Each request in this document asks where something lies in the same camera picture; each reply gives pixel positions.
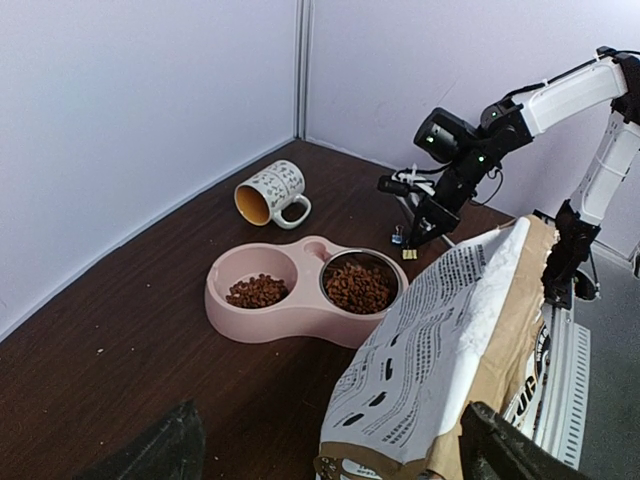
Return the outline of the dog food bag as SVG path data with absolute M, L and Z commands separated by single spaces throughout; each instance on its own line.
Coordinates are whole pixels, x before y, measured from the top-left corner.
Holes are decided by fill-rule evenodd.
M 348 479 L 362 467 L 382 479 L 460 478 L 464 409 L 481 401 L 503 411 L 524 382 L 555 241 L 527 215 L 423 270 L 336 382 L 317 477 Z

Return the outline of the pink double pet bowl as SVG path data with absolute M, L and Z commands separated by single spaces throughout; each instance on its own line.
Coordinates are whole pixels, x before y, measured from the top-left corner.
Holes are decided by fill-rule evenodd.
M 320 236 L 307 236 L 284 245 L 249 243 L 228 250 L 211 266 L 204 290 L 208 320 L 218 333 L 241 343 L 306 336 L 356 349 L 388 309 L 356 314 L 331 303 L 324 291 L 328 268 L 347 261 L 379 268 L 389 278 L 390 305 L 409 286 L 399 264 L 375 250 L 339 246 Z M 289 290 L 286 298 L 255 309 L 227 302 L 226 296 L 234 284 L 261 274 L 282 280 Z

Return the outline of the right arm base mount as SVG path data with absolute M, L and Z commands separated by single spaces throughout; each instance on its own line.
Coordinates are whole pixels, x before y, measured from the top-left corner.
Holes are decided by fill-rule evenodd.
M 580 264 L 588 259 L 601 227 L 583 220 L 569 199 L 559 208 L 554 225 L 559 240 L 552 247 L 542 276 L 545 300 L 553 307 L 570 310 L 573 278 Z

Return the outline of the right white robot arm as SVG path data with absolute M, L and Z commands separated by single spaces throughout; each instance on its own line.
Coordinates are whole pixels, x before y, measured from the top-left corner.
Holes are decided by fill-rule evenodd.
M 544 83 L 522 87 L 485 108 L 473 127 L 451 112 L 434 109 L 414 137 L 416 146 L 441 163 L 434 191 L 414 212 L 407 238 L 417 248 L 452 232 L 458 212 L 477 185 L 509 153 L 554 125 L 609 102 L 608 126 L 594 158 L 568 204 L 577 218 L 599 227 L 616 190 L 639 153 L 639 55 L 601 47 L 594 58 Z

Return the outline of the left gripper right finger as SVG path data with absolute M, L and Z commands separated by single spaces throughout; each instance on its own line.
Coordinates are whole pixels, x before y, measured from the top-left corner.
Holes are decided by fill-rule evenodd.
M 552 457 L 483 402 L 466 406 L 460 421 L 463 478 L 588 480 Z

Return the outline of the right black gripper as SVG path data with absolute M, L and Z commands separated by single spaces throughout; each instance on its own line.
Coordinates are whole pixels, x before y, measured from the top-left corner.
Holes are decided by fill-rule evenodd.
M 408 248 L 419 248 L 456 229 L 460 218 L 443 207 L 431 195 L 425 194 L 417 207 L 417 214 L 407 238 Z

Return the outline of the gold binder clip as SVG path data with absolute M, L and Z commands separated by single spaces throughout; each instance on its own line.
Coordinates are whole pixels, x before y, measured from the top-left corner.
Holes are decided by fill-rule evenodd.
M 402 259 L 404 261 L 414 261 L 418 259 L 418 250 L 415 248 L 410 248 L 408 246 L 404 246 L 402 248 Z

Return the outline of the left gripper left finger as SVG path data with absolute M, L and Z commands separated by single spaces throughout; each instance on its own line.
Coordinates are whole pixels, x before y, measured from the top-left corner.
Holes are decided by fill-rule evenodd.
M 128 445 L 76 479 L 200 479 L 206 433 L 192 400 L 176 405 Z

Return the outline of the blue binder clip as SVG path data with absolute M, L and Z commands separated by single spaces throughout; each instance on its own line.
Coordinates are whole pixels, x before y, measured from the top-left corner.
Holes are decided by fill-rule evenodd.
M 391 242 L 394 245 L 402 245 L 404 243 L 404 227 L 402 225 L 396 225 L 394 232 L 391 236 Z

